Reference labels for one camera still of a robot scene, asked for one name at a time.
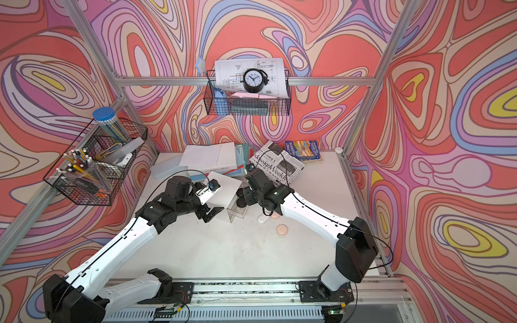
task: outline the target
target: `newspaper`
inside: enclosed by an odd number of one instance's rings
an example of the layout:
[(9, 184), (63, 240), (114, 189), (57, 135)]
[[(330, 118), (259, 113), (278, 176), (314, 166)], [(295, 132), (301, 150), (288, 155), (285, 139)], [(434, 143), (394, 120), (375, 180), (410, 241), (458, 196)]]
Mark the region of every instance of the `newspaper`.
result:
[(264, 85), (258, 93), (286, 98), (284, 61), (281, 58), (237, 58), (217, 60), (214, 63), (216, 70), (216, 85), (226, 91), (246, 92), (242, 84), (244, 73), (256, 68), (267, 74), (267, 85)]
[(304, 163), (289, 155), (287, 151), (274, 144), (271, 140), (250, 158), (250, 162), (257, 168), (263, 170), (266, 176), (273, 181), (275, 186), (280, 184), (286, 185), (286, 176), (290, 184), (305, 166)]

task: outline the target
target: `book cover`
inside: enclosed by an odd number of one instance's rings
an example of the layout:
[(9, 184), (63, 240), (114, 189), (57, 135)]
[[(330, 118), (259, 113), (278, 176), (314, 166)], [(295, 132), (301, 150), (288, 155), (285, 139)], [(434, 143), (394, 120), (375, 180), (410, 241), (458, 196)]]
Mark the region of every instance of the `book cover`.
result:
[(301, 161), (321, 159), (318, 143), (314, 140), (286, 141), (285, 151), (287, 151), (289, 155)]

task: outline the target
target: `white paper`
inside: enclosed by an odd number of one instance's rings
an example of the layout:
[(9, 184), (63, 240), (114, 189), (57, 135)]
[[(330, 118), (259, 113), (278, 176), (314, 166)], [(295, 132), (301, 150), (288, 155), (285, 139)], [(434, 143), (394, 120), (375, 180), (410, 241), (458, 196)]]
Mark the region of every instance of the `white paper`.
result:
[(205, 170), (217, 165), (220, 145), (198, 146), (188, 145), (179, 162), (179, 166), (187, 166), (191, 169)]
[(285, 86), (284, 61), (281, 58), (238, 58), (217, 60), (214, 63), (216, 70), (217, 87), (233, 92), (245, 92), (242, 76), (246, 70), (256, 68), (267, 74), (268, 83), (264, 85), (260, 94), (278, 98), (289, 98)]
[(228, 215), (228, 206), (232, 202), (233, 197), (235, 196), (235, 193), (239, 189), (242, 182), (238, 179), (222, 175), (216, 172), (210, 172), (208, 174), (209, 179), (215, 179), (219, 185), (221, 186), (217, 192), (208, 200), (206, 205), (210, 209), (216, 206), (223, 207), (224, 210), (222, 210), (220, 213), (216, 215), (216, 219), (224, 220), (226, 222), (230, 221), (230, 217)]

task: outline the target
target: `aluminum rail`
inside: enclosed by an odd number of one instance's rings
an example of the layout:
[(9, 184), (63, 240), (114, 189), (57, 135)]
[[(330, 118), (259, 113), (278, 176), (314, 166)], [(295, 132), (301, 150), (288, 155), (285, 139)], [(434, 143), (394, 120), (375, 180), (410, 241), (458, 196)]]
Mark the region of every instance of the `aluminum rail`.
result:
[[(318, 77), (290, 77), (289, 85), (291, 86), (308, 86), (308, 85), (353, 85), (353, 86), (372, 86), (375, 78), (318, 78)], [(119, 77), (117, 78), (119, 86), (206, 86), (207, 80), (205, 77), (190, 77), (190, 76), (174, 76), (174, 77), (149, 77), (149, 78), (134, 78), (134, 77)]]

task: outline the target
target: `black wire basket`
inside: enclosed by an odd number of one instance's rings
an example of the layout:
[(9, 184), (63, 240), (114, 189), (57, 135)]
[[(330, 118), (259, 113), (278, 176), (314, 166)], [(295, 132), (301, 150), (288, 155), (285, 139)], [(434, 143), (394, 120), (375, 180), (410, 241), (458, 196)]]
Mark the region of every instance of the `black wire basket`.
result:
[(288, 116), (291, 113), (291, 88), (287, 69), (285, 70), (285, 86), (288, 99), (265, 99), (260, 96), (259, 98), (232, 97), (234, 92), (215, 89), (212, 84), (213, 82), (207, 82), (203, 97), (208, 115)]
[[(136, 124), (124, 118), (120, 118), (120, 122), (122, 123), (124, 128), (126, 128), (131, 139), (135, 139), (137, 137), (141, 137), (144, 141), (147, 139), (147, 128), (145, 126)], [(110, 137), (104, 131), (104, 129), (102, 129), (102, 127), (98, 127), (91, 136), (91, 138), (86, 142), (86, 144), (83, 145), (82, 148), (86, 148), (87, 154), (95, 158), (95, 156), (98, 153), (102, 152), (105, 149), (108, 149), (116, 142), (117, 141), (114, 138)], [(99, 161), (96, 162), (100, 171), (104, 174), (106, 179), (110, 182), (111, 186), (113, 187), (113, 190), (109, 193), (99, 193), (98, 191), (93, 191), (88, 188), (69, 184), (66, 180), (62, 179), (61, 176), (57, 176), (57, 178), (54, 181), (52, 181), (49, 175), (55, 172), (56, 165), (61, 158), (56, 160), (54, 165), (52, 165), (49, 171), (45, 174), (43, 180), (55, 187), (61, 194), (66, 196), (69, 200), (71, 200), (77, 205), (111, 206), (113, 204), (113, 199), (117, 196), (117, 193), (120, 190), (122, 184), (124, 183), (124, 179), (126, 178), (126, 175), (131, 169), (131, 166), (142, 146), (143, 145), (140, 145), (137, 149), (135, 149), (132, 152), (131, 159), (124, 167), (111, 165)], [(72, 145), (68, 146), (66, 151), (69, 151), (71, 148)]]

